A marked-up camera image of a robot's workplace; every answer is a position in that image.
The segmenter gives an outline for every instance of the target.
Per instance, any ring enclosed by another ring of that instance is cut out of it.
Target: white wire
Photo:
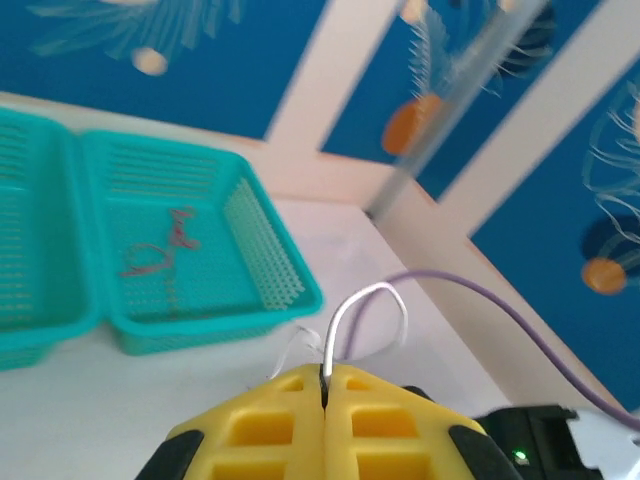
[[[388,290],[389,293],[391,293],[395,298],[396,303],[400,308],[400,312],[402,313],[401,331],[403,332],[403,334],[400,338],[400,343],[404,343],[406,341],[409,325],[409,313],[407,312],[407,306],[404,304],[402,297],[393,287],[393,285],[387,282],[378,282],[358,290],[356,293],[351,295],[340,304],[338,309],[333,314],[333,317],[331,317],[331,321],[329,322],[329,330],[327,331],[327,338],[324,345],[324,359],[322,362],[322,376],[327,385],[327,388],[329,387],[329,384],[331,382],[331,374],[333,373],[333,352],[336,346],[336,333],[338,332],[338,326],[340,325],[344,314],[347,313],[347,310],[349,310],[349,308],[362,300],[364,297],[371,295],[378,290]]]
[[[361,298],[363,298],[364,296],[370,295],[371,293],[380,290],[380,289],[385,289],[385,290],[389,290],[393,296],[395,297],[398,305],[400,306],[400,310],[402,313],[402,318],[401,318],[401,322],[398,324],[398,328],[396,329],[396,335],[394,340],[389,343],[388,345],[382,347],[380,350],[373,352],[369,355],[366,355],[365,358],[369,358],[375,355],[380,355],[383,353],[388,353],[392,350],[394,350],[395,348],[401,347],[402,345],[404,345],[407,341],[407,335],[408,335],[408,330],[409,330],[409,316],[407,313],[407,309],[406,306],[404,304],[404,302],[402,301],[402,298],[400,297],[400,295],[398,294],[398,292],[396,291],[396,289],[391,286],[390,284],[386,283],[386,282],[380,282],[380,283],[376,283],[374,285],[371,285],[369,287],[365,287],[362,290],[359,290],[358,292],[356,292],[354,295],[352,295],[351,297],[347,298],[347,300],[345,300],[340,307],[338,307],[338,310],[336,310],[336,312],[334,313],[333,317],[332,317],[332,322],[335,320],[336,315],[339,314],[340,312],[340,308],[343,307],[345,305],[345,303],[347,303],[350,299],[352,299],[353,297],[357,296],[357,295],[361,295],[361,292],[366,292],[364,294],[362,294],[361,296],[357,297],[353,303],[357,302],[358,300],[360,300]],[[346,306],[346,308],[344,310],[342,310],[342,313],[340,313],[340,315],[344,315],[344,313],[346,312],[346,310],[349,308],[349,306],[353,305],[353,303],[350,303],[349,305]],[[315,330],[312,330],[310,328],[307,327],[303,327],[302,325],[296,325],[295,326],[296,329],[293,332],[293,334],[291,335],[289,341],[287,342],[287,346],[285,347],[285,349],[282,351],[282,353],[280,354],[280,356],[278,357],[278,361],[276,362],[276,366],[273,369],[273,372],[271,373],[271,375],[269,376],[269,380],[273,380],[275,377],[277,377],[280,372],[282,371],[282,368],[284,367],[284,363],[287,359],[287,356],[289,355],[289,351],[291,350],[291,346],[293,345],[293,343],[295,342],[296,338],[301,334],[301,333],[305,333],[307,335],[307,337],[309,337],[307,339],[307,341],[305,342],[306,346],[308,348],[310,348],[314,353],[318,353],[321,355],[326,355],[326,349],[325,351],[323,351],[323,349],[321,348],[322,346],[322,339],[320,338],[320,335],[318,334],[318,332],[316,332]]]

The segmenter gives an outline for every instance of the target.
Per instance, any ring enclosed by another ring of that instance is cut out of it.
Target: orange circle
[[[615,295],[627,285],[624,268],[608,258],[589,260],[582,269],[582,279],[591,290],[602,295]]]
[[[413,99],[395,111],[382,136],[382,148],[391,155],[402,155],[413,135],[438,111],[442,99],[434,94]]]

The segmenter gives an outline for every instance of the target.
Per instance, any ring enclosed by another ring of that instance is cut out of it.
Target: yellow plastic housing
[[[291,370],[174,428],[205,434],[184,480],[474,480],[449,437],[475,421],[338,365]]]

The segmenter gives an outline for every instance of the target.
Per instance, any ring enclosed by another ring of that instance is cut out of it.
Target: wall mural
[[[5,0],[0,90],[262,138],[325,0]]]
[[[323,150],[391,164],[448,94],[458,60],[497,8],[518,0],[408,0]],[[598,0],[549,0],[418,177],[438,198]]]
[[[640,406],[640,61],[472,238],[629,410]]]

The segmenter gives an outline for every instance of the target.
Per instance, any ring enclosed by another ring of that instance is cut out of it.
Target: teal plastic basket
[[[126,352],[254,337],[321,308],[244,158],[111,132],[81,143],[110,317]]]
[[[0,370],[99,320],[73,136],[0,110]]]

